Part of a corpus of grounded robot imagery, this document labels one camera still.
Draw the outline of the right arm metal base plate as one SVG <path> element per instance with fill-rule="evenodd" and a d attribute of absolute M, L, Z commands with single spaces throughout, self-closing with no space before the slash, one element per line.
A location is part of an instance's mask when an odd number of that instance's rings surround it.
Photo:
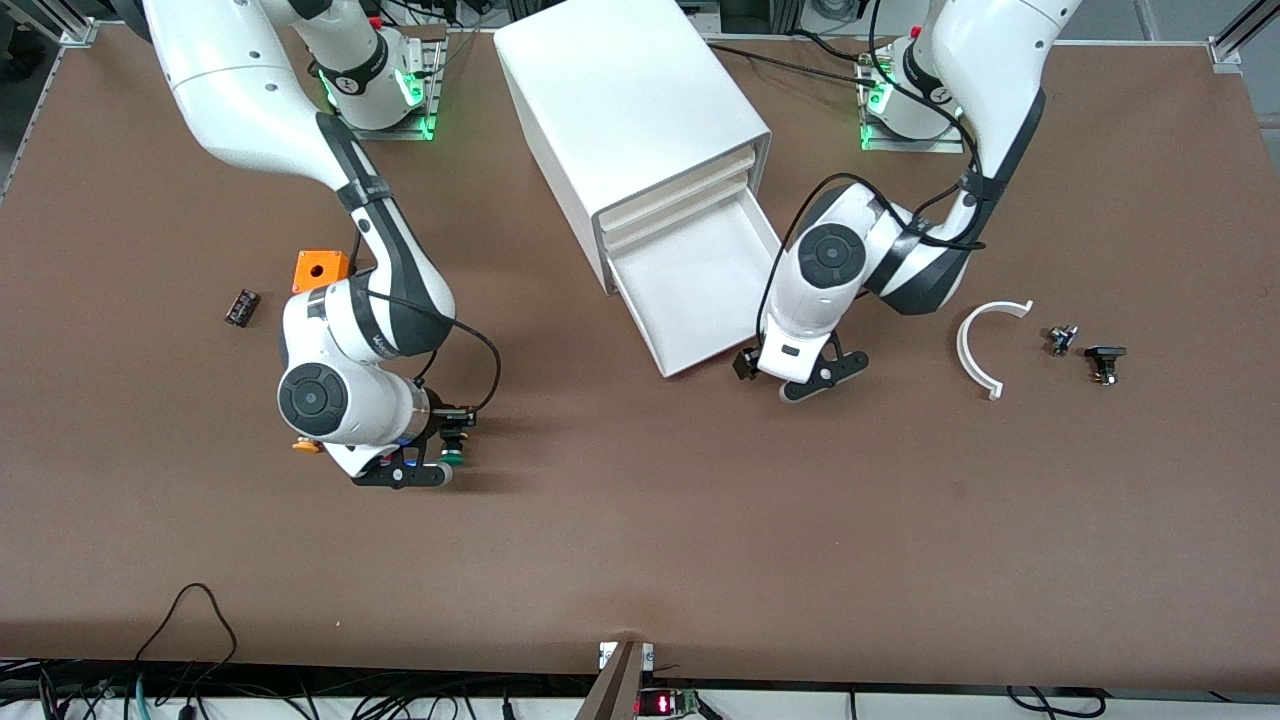
<path fill-rule="evenodd" d="M 449 45 L 448 38 L 390 40 L 394 54 L 387 69 L 366 85 L 364 96 L 343 95 L 323 79 L 330 109 L 362 140 L 433 140 Z"/>

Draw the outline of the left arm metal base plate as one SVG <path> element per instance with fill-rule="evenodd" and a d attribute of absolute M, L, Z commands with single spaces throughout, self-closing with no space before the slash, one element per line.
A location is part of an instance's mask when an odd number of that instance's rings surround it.
<path fill-rule="evenodd" d="M 864 53 L 856 77 L 870 81 L 858 91 L 860 146 L 867 151 L 961 152 L 960 131 L 947 117 L 959 110 L 945 85 L 920 69 L 910 49 Z"/>

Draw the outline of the aluminium frame profile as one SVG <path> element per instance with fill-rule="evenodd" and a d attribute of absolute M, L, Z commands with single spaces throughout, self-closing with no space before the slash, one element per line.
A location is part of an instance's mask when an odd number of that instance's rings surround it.
<path fill-rule="evenodd" d="M 38 31 L 61 46 L 84 47 L 93 42 L 97 22 L 87 0 L 0 0 L 0 8 L 18 23 Z"/>
<path fill-rule="evenodd" d="M 1276 19 L 1280 19 L 1280 0 L 1249 0 L 1217 35 L 1210 37 L 1213 64 L 1229 69 L 1239 67 L 1242 49 Z"/>

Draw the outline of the white curved plastic bracket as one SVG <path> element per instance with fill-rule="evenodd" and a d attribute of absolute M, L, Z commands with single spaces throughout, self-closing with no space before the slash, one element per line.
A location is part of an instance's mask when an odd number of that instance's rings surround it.
<path fill-rule="evenodd" d="M 1024 318 L 1033 307 L 1036 302 L 1033 300 L 1027 300 L 1023 304 L 1016 304 L 1014 301 L 992 301 L 982 304 L 980 306 L 972 310 L 961 322 L 957 328 L 955 338 L 955 348 L 957 354 L 957 360 L 966 375 L 974 380 L 979 387 L 987 392 L 989 401 L 995 401 L 1002 397 L 1004 382 L 997 380 L 989 373 L 987 373 L 977 361 L 970 342 L 972 327 L 978 316 L 986 314 L 998 313 L 1015 318 Z"/>

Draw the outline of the small black switch part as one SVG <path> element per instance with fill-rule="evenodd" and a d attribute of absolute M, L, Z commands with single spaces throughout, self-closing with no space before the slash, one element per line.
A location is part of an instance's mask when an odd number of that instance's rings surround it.
<path fill-rule="evenodd" d="M 1092 363 L 1093 379 L 1106 387 L 1117 383 L 1117 360 L 1126 355 L 1126 347 L 1115 345 L 1094 345 L 1083 351 L 1083 356 Z"/>

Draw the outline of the orange button enclosure box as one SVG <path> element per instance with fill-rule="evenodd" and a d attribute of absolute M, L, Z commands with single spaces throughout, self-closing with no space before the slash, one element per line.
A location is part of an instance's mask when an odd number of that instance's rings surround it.
<path fill-rule="evenodd" d="M 291 292 L 307 293 L 351 274 L 352 263 L 346 252 L 337 250 L 302 250 L 296 256 Z"/>

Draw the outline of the small device with red display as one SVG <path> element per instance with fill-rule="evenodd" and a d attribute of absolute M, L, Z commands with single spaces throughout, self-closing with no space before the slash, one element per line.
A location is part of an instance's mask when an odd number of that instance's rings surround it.
<path fill-rule="evenodd" d="M 698 717 L 700 708 L 695 691 L 672 688 L 640 689 L 634 705 L 637 720 L 685 720 Z"/>

